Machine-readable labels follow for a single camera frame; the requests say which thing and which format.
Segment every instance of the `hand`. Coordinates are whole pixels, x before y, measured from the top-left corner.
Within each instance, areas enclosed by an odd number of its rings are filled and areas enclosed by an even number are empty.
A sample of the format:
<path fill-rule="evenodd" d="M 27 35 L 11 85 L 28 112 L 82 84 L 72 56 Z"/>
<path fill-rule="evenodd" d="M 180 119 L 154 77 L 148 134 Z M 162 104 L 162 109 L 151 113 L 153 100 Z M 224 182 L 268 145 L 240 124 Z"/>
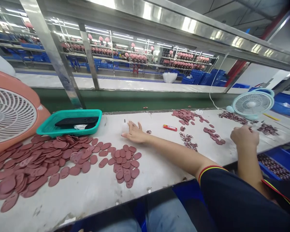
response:
<path fill-rule="evenodd" d="M 239 146 L 255 146 L 259 144 L 259 133 L 251 130 L 249 126 L 235 127 L 231 133 L 230 138 Z"/>
<path fill-rule="evenodd" d="M 139 122 L 138 125 L 139 127 L 134 122 L 129 121 L 129 133 L 122 133 L 121 136 L 135 143 L 145 143 L 150 135 L 142 131 L 142 125 Z"/>

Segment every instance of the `fan grille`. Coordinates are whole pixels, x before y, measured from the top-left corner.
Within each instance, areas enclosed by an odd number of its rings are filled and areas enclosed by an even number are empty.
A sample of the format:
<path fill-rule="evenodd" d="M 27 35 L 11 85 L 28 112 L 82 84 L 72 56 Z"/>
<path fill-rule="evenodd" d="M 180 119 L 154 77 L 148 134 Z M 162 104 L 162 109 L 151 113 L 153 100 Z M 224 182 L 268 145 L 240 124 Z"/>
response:
<path fill-rule="evenodd" d="M 235 102 L 235 109 L 246 115 L 260 114 L 271 107 L 271 99 L 263 93 L 245 94 Z"/>
<path fill-rule="evenodd" d="M 33 104 L 17 93 L 0 88 L 0 142 L 29 130 L 36 121 Z"/>

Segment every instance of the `black phone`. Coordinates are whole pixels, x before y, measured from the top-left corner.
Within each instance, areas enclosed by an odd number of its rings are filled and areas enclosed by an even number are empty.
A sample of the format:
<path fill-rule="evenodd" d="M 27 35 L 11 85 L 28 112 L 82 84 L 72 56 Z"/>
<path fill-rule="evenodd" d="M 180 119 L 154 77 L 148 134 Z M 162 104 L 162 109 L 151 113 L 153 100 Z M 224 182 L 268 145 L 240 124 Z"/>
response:
<path fill-rule="evenodd" d="M 55 126 L 69 126 L 82 124 L 97 124 L 99 117 L 79 117 L 65 118 L 55 124 Z"/>

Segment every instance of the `jeans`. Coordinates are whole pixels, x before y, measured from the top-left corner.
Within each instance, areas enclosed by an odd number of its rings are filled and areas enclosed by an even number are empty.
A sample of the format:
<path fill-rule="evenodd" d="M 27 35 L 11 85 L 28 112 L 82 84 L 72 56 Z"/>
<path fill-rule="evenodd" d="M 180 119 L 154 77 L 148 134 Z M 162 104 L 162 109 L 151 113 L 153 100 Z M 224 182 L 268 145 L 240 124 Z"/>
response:
<path fill-rule="evenodd" d="M 185 208 L 172 189 L 146 196 L 146 227 L 148 232 L 197 232 Z M 127 205 L 86 219 L 85 232 L 141 232 L 141 228 Z"/>

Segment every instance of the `power cord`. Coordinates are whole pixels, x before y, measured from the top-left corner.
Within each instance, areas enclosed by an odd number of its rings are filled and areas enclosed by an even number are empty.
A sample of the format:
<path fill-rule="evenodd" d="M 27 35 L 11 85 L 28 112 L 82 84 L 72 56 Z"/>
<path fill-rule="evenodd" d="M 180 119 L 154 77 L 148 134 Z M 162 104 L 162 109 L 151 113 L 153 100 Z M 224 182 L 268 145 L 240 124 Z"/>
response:
<path fill-rule="evenodd" d="M 220 70 L 220 68 L 221 68 L 221 66 L 222 66 L 222 64 L 223 64 L 223 62 L 225 61 L 225 59 L 227 58 L 228 55 L 229 55 L 229 52 L 228 52 L 228 53 L 225 55 L 225 57 L 223 58 L 223 60 L 222 60 L 222 62 L 221 62 L 221 65 L 220 65 L 218 71 Z M 215 81 L 216 76 L 217 76 L 217 74 L 218 74 L 218 71 L 217 71 L 217 73 L 216 73 L 216 75 L 215 75 L 215 77 L 214 77 L 214 79 L 213 79 L 212 85 L 210 86 L 209 98 L 210 98 L 211 101 L 213 102 L 213 105 L 216 107 L 216 109 L 218 109 L 218 110 L 224 110 L 224 111 L 225 111 L 225 109 L 222 109 L 222 108 L 217 107 L 217 106 L 215 105 L 213 99 L 212 99 L 211 96 L 210 96 L 210 93 L 211 93 L 211 91 L 212 91 L 212 87 L 213 87 L 214 81 Z"/>

